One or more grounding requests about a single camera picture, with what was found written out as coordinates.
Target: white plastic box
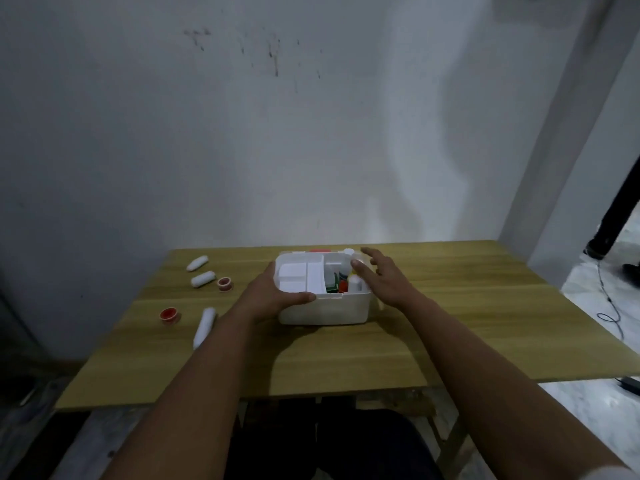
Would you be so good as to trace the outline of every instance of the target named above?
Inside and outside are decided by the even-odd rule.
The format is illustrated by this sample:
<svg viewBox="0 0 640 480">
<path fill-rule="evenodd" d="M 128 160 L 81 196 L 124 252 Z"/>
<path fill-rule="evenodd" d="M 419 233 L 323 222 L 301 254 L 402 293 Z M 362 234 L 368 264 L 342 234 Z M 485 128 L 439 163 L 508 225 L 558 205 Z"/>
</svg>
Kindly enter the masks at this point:
<svg viewBox="0 0 640 480">
<path fill-rule="evenodd" d="M 364 323 L 369 317 L 371 290 L 362 282 L 360 291 L 327 293 L 326 286 L 334 273 L 343 276 L 351 272 L 351 259 L 364 262 L 359 253 L 316 253 L 294 251 L 283 253 L 276 259 L 274 280 L 286 292 L 311 291 L 316 300 L 306 305 L 284 310 L 279 320 L 285 325 L 347 325 Z"/>
</svg>

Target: red object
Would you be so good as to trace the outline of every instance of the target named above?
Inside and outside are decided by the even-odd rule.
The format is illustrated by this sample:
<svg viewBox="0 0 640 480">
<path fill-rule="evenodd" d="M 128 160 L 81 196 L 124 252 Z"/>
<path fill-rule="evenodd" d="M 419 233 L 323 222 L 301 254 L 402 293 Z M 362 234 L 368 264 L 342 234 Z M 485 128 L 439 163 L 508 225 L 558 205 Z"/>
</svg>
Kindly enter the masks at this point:
<svg viewBox="0 0 640 480">
<path fill-rule="evenodd" d="M 177 308 L 165 308 L 160 312 L 160 320 L 163 321 L 166 325 L 171 325 L 172 323 L 177 323 L 180 321 L 180 317 L 182 315 L 178 311 Z"/>
<path fill-rule="evenodd" d="M 220 278 L 218 280 L 218 289 L 222 292 L 229 291 L 234 287 L 231 278 Z"/>
</svg>

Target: black cable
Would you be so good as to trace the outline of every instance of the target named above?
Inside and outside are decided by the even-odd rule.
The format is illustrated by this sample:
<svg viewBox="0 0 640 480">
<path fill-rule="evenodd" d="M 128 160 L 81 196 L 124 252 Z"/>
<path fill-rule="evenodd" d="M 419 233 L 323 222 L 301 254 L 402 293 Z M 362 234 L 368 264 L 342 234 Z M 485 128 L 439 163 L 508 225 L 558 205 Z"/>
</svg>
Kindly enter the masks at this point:
<svg viewBox="0 0 640 480">
<path fill-rule="evenodd" d="M 610 302 L 611 306 L 613 307 L 613 310 L 618 315 L 618 318 L 617 319 L 611 318 L 606 313 L 598 313 L 596 314 L 596 316 L 603 322 L 615 323 L 616 326 L 618 327 L 618 331 L 620 332 L 620 340 L 624 342 L 625 332 L 622 331 L 622 327 L 620 326 L 620 322 L 622 321 L 622 315 L 620 315 L 620 311 L 618 310 L 618 307 L 615 306 L 615 304 L 613 303 L 613 300 L 609 296 L 609 293 L 607 293 L 607 290 L 605 290 L 604 288 L 604 282 L 602 281 L 602 275 L 600 273 L 600 261 L 598 261 L 598 279 L 600 280 L 600 288 L 602 288 L 602 292 L 607 297 L 607 301 Z"/>
</svg>

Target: white sleeve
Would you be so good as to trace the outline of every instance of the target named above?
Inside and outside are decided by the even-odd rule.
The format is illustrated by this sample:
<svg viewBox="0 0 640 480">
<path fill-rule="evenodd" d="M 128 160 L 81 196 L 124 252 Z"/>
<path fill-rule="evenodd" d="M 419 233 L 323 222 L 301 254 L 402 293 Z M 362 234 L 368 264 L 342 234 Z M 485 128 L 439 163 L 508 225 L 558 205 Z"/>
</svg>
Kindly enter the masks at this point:
<svg viewBox="0 0 640 480">
<path fill-rule="evenodd" d="M 582 477 L 582 480 L 640 480 L 640 477 L 628 468 L 603 467 Z"/>
</svg>

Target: tabletop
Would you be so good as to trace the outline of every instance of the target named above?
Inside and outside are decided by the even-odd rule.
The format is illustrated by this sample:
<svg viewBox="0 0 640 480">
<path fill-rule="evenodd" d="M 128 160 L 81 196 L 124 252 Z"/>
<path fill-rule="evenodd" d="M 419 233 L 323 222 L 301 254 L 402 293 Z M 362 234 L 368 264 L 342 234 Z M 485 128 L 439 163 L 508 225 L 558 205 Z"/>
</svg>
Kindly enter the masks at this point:
<svg viewBox="0 0 640 480">
<path fill-rule="evenodd" d="M 315 246 L 341 250 L 356 245 Z M 379 244 L 407 278 L 486 343 L 538 381 L 640 374 L 640 356 L 544 282 L 495 241 Z M 219 315 L 283 250 L 311 246 L 184 249 L 169 252 L 121 320 L 58 400 L 58 409 L 153 403 L 193 351 L 202 310 Z M 185 266 L 206 254 L 194 273 Z M 229 276 L 194 289 L 204 271 Z M 164 325 L 174 306 L 180 322 Z M 368 322 L 353 326 L 258 325 L 241 389 L 244 399 L 328 395 L 439 385 L 441 380 L 406 318 L 372 300 Z"/>
</svg>

